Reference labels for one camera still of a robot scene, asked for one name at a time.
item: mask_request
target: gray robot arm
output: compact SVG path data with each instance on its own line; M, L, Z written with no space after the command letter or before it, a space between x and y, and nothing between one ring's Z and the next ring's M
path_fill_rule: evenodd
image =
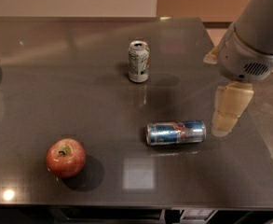
M273 70L273 0L251 0L205 61L217 63L231 80L216 92L212 119L212 133L224 136L251 101L252 83Z

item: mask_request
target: red apple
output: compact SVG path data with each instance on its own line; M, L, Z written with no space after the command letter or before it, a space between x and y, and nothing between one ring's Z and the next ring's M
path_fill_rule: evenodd
M77 175L86 163L86 152L74 139L62 139L47 153L47 168L55 176L68 178Z

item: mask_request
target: apple stem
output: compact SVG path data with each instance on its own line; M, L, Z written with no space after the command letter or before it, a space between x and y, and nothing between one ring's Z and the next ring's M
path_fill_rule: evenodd
M61 150L61 151L59 151L59 154L64 156L64 155L66 155L66 152Z

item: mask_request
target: brown wall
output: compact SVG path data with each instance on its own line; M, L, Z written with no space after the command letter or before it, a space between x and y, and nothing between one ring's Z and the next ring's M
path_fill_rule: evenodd
M249 0L157 0L157 16L234 21L248 2Z

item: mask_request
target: upright can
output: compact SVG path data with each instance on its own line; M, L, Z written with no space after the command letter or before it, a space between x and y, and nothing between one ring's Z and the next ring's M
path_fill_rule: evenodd
M149 123L146 126L148 146L197 143L205 138L206 128L201 120Z
M142 40L135 40L129 46L129 79L136 83L148 79L149 56L148 44Z

